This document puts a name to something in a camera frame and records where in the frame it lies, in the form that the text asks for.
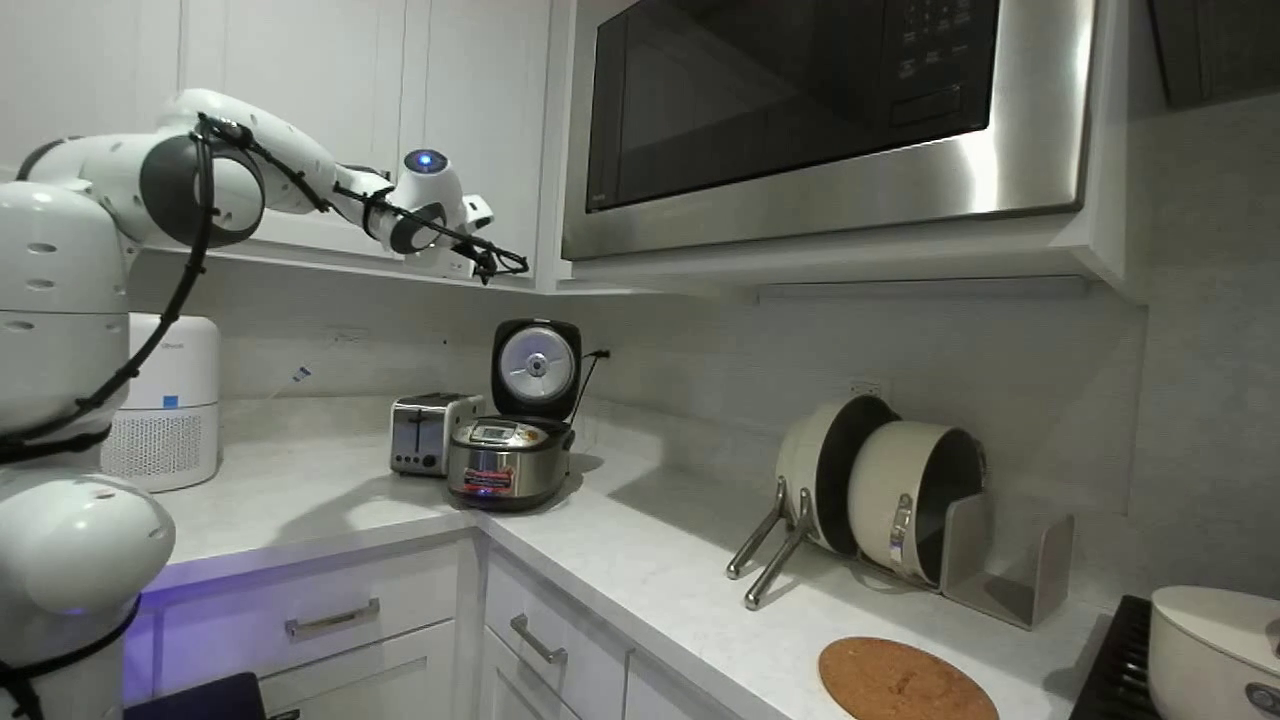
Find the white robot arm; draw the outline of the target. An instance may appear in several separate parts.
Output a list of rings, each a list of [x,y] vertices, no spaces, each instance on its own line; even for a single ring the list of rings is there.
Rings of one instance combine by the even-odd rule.
[[[175,549],[175,521],[95,467],[157,353],[129,330],[150,245],[193,259],[273,213],[333,213],[395,257],[457,251],[475,278],[527,269],[492,206],[417,147],[374,173],[304,127],[188,87],[149,130],[66,135],[0,184],[0,695],[5,720],[121,720],[121,638]]]

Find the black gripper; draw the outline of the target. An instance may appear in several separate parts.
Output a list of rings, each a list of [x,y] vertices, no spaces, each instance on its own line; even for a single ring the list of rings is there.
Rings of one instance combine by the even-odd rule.
[[[527,270],[527,257],[509,251],[478,237],[478,228],[492,219],[492,206],[483,194],[464,194],[457,206],[424,205],[420,213],[407,213],[395,224],[395,249],[402,257],[420,257],[427,249],[446,249],[473,264],[473,276],[478,283],[494,276],[519,276]]]

